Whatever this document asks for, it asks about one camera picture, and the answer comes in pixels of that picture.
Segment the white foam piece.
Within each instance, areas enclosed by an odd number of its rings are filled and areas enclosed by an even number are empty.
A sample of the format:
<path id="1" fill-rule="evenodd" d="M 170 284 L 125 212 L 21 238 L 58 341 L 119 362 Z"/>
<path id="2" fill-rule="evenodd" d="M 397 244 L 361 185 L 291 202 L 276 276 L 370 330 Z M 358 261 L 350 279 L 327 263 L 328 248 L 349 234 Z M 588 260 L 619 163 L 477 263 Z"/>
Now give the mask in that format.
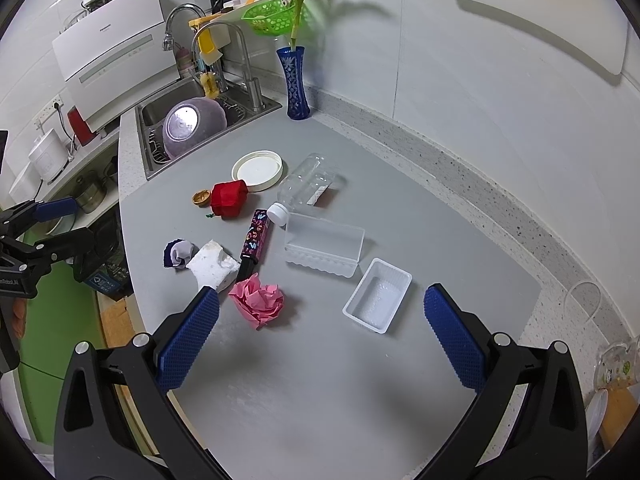
<path id="1" fill-rule="evenodd" d="M 207 242 L 190 260 L 186 268 L 198 282 L 198 287 L 210 287 L 223 292 L 231 286 L 240 270 L 240 264 L 214 240 Z"/>

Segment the purple blue wrapper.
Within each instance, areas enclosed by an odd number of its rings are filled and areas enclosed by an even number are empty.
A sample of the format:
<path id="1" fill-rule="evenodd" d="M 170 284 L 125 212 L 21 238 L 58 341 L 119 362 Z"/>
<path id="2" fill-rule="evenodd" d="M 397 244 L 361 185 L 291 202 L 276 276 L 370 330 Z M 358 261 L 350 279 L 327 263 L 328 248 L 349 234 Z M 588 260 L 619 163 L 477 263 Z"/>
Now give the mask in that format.
<path id="1" fill-rule="evenodd" d="M 184 270 L 197 252 L 198 248 L 188 240 L 172 240 L 163 250 L 163 266 L 167 269 Z"/>

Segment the pink paper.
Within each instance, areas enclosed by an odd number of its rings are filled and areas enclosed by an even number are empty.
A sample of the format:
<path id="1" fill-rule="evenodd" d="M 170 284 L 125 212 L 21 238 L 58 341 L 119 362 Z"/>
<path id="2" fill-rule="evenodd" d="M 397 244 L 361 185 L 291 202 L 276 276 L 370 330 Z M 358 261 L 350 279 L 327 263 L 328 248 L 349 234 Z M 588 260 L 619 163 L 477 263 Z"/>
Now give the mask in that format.
<path id="1" fill-rule="evenodd" d="M 257 273 L 235 283 L 228 296 L 254 330 L 275 320 L 284 306 L 284 295 L 279 286 L 263 285 Z"/>

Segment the walnut shell half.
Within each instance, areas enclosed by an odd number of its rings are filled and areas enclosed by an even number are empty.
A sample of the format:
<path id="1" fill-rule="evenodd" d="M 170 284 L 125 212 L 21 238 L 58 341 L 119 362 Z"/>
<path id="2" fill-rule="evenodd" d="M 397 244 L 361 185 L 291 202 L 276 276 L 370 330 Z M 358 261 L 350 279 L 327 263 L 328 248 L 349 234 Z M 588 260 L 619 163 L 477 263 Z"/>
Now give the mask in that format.
<path id="1" fill-rule="evenodd" d="M 198 207 L 208 207 L 210 203 L 210 191 L 201 190 L 193 194 L 192 203 Z"/>

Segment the clear plastic lidded box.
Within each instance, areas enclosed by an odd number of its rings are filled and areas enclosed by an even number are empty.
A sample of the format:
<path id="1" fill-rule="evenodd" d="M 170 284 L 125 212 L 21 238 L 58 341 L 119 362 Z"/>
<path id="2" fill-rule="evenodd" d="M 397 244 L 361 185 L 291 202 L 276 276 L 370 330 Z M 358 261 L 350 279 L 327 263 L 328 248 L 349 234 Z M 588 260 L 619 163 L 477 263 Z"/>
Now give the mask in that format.
<path id="1" fill-rule="evenodd" d="M 285 228 L 284 260 L 312 270 L 352 278 L 366 231 L 356 226 L 291 214 Z"/>

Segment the white round plastic lid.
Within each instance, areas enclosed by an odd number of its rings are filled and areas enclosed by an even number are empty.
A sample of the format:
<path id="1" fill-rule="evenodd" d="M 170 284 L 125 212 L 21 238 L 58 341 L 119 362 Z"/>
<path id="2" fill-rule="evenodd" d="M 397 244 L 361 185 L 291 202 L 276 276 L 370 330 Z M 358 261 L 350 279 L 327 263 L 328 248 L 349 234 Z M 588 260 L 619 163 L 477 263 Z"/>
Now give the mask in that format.
<path id="1" fill-rule="evenodd" d="M 283 174 L 283 160 L 273 151 L 254 151 L 239 158 L 231 169 L 232 181 L 243 181 L 250 193 L 268 190 Z"/>

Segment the clear plastic bottle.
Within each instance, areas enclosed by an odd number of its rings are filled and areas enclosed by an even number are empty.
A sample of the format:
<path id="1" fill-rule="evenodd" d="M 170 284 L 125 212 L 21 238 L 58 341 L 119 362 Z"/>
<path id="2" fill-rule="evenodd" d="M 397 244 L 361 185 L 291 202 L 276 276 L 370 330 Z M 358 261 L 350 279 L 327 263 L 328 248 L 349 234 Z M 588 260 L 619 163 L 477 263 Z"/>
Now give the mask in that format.
<path id="1" fill-rule="evenodd" d="M 276 201 L 267 209 L 267 217 L 282 228 L 293 212 L 313 207 L 335 177 L 333 168 L 322 155 L 309 154 L 281 182 Z"/>

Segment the white plastic tray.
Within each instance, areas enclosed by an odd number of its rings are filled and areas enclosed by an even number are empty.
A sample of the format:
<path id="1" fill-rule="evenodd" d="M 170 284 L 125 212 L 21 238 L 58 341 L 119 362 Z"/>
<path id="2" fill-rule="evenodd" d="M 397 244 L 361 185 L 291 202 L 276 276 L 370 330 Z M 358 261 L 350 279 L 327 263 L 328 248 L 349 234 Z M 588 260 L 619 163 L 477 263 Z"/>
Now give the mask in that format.
<path id="1" fill-rule="evenodd" d="M 411 283 L 412 275 L 409 272 L 374 258 L 342 312 L 346 318 L 384 335 Z"/>

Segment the steel pot on shelf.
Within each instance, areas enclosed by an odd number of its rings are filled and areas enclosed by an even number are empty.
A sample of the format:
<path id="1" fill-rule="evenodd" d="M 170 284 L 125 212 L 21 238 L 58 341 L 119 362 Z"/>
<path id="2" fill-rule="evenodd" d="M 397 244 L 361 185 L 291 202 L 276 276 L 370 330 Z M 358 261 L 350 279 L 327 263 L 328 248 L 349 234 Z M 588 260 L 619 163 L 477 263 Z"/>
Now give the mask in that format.
<path id="1" fill-rule="evenodd" d="M 95 172 L 89 172 L 76 179 L 73 196 L 79 208 L 90 214 L 104 201 L 106 187 Z"/>

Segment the red cup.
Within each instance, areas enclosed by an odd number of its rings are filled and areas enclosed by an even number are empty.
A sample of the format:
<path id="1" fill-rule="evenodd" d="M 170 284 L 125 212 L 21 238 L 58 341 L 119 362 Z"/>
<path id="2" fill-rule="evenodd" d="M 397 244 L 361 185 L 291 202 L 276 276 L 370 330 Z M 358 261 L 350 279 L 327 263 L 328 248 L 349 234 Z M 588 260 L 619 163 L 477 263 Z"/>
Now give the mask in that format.
<path id="1" fill-rule="evenodd" d="M 71 107 L 67 112 L 67 119 L 72 127 L 75 138 L 81 146 L 86 146 L 96 138 L 96 134 L 91 131 L 76 106 Z"/>

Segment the purple plastic bowl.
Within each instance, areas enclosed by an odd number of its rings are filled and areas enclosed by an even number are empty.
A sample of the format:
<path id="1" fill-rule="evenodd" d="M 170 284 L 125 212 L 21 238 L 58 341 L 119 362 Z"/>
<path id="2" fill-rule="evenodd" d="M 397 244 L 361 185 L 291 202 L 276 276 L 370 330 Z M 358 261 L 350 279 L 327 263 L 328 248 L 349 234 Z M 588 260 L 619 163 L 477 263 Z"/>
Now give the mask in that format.
<path id="1" fill-rule="evenodd" d="M 184 100 L 175 105 L 164 120 L 164 150 L 170 159 L 179 158 L 227 127 L 226 113 L 217 101 Z"/>

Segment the yellow sponge brush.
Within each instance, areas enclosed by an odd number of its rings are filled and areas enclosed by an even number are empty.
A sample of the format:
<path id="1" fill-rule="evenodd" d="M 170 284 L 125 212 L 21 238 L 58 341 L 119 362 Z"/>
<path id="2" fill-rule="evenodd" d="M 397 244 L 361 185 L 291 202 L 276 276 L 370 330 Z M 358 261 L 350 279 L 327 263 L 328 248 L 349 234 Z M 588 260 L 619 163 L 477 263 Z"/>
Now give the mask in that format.
<path id="1" fill-rule="evenodd" d="M 216 77 L 211 72 L 201 73 L 200 84 L 207 99 L 217 99 L 219 96 L 219 88 L 216 83 Z"/>

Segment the stainless steel sink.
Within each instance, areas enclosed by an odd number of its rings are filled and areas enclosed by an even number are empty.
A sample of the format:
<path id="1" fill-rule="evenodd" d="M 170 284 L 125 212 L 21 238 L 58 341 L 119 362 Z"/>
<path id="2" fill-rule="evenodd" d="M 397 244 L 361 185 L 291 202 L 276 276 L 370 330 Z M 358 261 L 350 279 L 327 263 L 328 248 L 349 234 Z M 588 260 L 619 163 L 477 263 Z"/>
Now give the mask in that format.
<path id="1" fill-rule="evenodd" d="M 136 108 L 145 177 L 152 179 L 200 146 L 280 107 L 238 82 L 230 82 L 215 99 L 193 78 L 171 84 Z"/>

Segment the blue patterned vase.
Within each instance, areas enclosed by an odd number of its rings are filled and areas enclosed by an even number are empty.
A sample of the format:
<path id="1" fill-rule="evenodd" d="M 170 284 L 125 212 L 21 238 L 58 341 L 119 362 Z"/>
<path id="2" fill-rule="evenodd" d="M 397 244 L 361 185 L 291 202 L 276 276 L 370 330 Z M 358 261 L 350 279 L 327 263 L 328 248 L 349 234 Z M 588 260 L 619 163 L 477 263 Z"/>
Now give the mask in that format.
<path id="1" fill-rule="evenodd" d="M 310 116 L 304 87 L 304 47 L 282 47 L 277 50 L 288 96 L 288 117 L 293 120 L 304 120 Z"/>

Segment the green plastic basket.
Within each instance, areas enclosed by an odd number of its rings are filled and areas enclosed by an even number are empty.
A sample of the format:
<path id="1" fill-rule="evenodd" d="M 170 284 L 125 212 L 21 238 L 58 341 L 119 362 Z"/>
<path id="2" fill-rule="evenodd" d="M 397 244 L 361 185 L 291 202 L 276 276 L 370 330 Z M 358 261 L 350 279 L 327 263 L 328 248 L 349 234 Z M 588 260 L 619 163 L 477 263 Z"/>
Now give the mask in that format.
<path id="1" fill-rule="evenodd" d="M 277 37 L 292 32 L 294 15 L 294 0 L 266 0 L 247 9 L 242 21 L 259 36 Z"/>

